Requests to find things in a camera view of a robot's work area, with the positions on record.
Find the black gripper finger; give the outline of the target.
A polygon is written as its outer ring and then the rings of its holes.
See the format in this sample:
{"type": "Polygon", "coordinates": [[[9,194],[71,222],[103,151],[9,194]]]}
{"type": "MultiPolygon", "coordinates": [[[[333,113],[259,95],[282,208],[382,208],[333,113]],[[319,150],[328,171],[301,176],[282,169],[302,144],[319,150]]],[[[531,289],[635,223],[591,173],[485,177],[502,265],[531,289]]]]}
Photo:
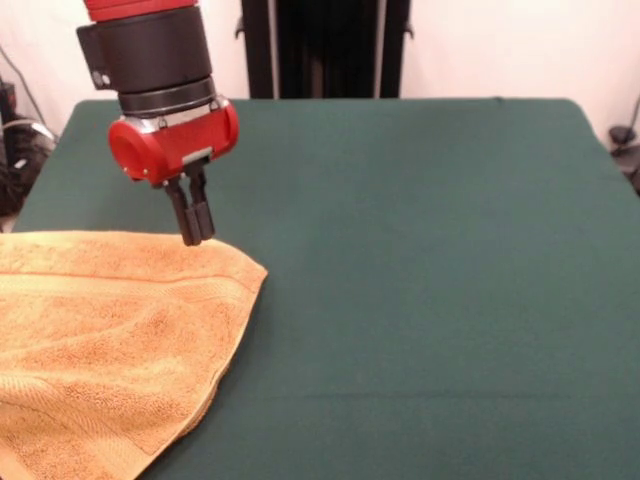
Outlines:
{"type": "Polygon", "coordinates": [[[192,198],[192,210],[202,241],[211,239],[215,235],[209,203],[206,195],[205,160],[199,160],[189,165],[187,174],[189,177],[189,190],[192,198]]]}
{"type": "Polygon", "coordinates": [[[165,180],[163,188],[171,201],[183,243],[186,246],[199,245],[201,243],[199,225],[193,216],[191,206],[179,179],[165,180]]]}

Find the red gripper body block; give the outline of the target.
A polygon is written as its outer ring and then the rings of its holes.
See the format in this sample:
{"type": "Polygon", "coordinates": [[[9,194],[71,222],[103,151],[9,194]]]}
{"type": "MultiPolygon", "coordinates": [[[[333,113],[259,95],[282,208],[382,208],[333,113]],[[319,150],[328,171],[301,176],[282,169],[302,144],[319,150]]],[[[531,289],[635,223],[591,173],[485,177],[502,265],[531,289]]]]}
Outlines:
{"type": "Polygon", "coordinates": [[[195,109],[151,119],[123,117],[108,131],[119,168],[132,180],[157,186],[189,164],[230,152],[239,136],[235,107],[224,97],[195,109]]]}

